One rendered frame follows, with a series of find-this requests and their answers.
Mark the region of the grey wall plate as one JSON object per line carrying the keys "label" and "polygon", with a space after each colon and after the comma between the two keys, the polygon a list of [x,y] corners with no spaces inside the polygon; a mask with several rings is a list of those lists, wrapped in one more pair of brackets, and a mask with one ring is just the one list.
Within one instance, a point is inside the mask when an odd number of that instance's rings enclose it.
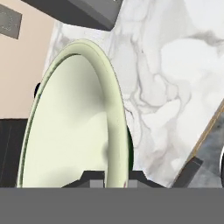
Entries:
{"label": "grey wall plate", "polygon": [[18,39],[22,14],[0,4],[0,34]]}

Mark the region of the dark grey cupboard block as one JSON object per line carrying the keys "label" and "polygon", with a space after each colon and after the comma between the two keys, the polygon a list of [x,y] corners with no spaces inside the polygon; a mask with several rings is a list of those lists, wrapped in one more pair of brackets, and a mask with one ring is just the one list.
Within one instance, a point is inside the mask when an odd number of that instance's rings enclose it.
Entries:
{"label": "dark grey cupboard block", "polygon": [[123,0],[22,0],[67,25],[111,31]]}

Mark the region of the white round object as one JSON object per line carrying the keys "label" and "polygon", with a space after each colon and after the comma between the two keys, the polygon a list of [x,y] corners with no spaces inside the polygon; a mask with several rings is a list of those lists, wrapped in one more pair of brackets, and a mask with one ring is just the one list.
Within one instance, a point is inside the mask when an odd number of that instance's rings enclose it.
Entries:
{"label": "white round object", "polygon": [[222,147],[220,153],[220,181],[222,187],[224,188],[224,146]]}

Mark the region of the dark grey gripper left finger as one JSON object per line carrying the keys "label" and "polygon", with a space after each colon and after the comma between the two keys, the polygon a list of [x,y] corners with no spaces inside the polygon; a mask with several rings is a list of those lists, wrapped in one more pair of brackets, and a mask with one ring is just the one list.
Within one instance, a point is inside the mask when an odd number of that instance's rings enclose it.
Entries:
{"label": "dark grey gripper left finger", "polygon": [[84,171],[80,179],[72,183],[64,185],[67,188],[103,188],[104,187],[104,172],[103,171]]}

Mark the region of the pale green bowl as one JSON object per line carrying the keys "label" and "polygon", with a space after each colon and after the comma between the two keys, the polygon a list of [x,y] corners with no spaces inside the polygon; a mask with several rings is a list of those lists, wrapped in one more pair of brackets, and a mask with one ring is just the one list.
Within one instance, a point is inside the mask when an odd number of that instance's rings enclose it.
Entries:
{"label": "pale green bowl", "polygon": [[24,133],[18,188],[79,184],[90,173],[110,188],[129,180],[129,134],[121,90],[104,51],[76,40],[40,82]]}

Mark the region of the black cupboard front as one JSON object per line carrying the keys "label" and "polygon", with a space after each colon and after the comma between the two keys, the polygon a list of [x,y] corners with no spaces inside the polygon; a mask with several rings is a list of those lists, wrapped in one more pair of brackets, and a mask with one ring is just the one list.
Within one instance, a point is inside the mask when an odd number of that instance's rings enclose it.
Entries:
{"label": "black cupboard front", "polygon": [[0,187],[14,187],[26,119],[0,119]]}

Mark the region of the dark grey counter corner block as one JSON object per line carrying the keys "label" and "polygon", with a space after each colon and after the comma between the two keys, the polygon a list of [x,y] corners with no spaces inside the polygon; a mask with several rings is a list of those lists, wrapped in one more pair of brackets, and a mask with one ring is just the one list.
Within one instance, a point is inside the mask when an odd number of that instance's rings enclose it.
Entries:
{"label": "dark grey counter corner block", "polygon": [[202,166],[203,161],[197,157],[191,158],[181,171],[181,173],[178,175],[178,178],[172,185],[173,188],[187,188],[191,181],[193,180],[193,177],[199,170],[199,168]]}

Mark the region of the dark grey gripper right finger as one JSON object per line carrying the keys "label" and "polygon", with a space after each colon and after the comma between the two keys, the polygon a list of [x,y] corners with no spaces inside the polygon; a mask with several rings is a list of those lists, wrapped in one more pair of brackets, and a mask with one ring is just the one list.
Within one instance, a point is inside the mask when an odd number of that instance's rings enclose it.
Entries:
{"label": "dark grey gripper right finger", "polygon": [[130,171],[129,180],[136,180],[142,184],[146,184],[147,186],[153,188],[163,188],[162,185],[147,179],[142,171]]}

